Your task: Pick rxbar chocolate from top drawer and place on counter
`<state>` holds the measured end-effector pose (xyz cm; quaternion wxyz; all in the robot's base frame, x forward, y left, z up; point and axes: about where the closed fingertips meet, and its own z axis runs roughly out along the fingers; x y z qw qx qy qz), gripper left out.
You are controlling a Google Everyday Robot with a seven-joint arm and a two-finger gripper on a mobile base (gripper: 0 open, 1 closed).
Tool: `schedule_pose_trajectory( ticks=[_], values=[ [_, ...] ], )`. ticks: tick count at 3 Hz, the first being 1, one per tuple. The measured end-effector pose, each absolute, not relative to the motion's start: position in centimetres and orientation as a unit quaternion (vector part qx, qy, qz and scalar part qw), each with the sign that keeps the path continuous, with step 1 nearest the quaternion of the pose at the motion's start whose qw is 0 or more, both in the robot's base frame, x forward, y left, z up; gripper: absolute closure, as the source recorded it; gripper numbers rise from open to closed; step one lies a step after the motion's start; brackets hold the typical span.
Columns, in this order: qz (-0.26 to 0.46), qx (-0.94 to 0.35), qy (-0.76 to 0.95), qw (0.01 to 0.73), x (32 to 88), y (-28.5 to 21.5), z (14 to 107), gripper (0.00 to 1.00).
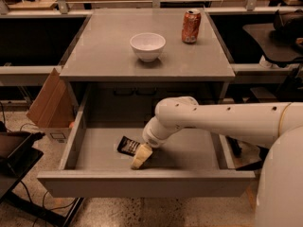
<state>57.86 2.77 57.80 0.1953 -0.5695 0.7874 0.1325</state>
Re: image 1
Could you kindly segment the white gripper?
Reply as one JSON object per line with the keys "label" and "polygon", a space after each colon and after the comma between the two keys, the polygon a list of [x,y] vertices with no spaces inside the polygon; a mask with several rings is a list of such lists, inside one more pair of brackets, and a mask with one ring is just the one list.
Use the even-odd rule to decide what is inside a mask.
{"label": "white gripper", "polygon": [[139,169],[152,155],[152,148],[160,148],[177,129],[163,126],[156,117],[153,117],[145,126],[142,137],[147,144],[141,144],[132,161],[131,169]]}

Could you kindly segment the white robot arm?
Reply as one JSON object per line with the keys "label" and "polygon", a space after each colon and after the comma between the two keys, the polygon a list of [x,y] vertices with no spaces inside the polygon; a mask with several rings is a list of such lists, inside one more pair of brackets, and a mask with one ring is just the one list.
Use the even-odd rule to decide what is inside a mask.
{"label": "white robot arm", "polygon": [[183,128],[203,129],[269,149],[257,194],[255,227],[303,227],[303,103],[200,105],[191,96],[169,97],[155,107],[135,153],[138,169]]}

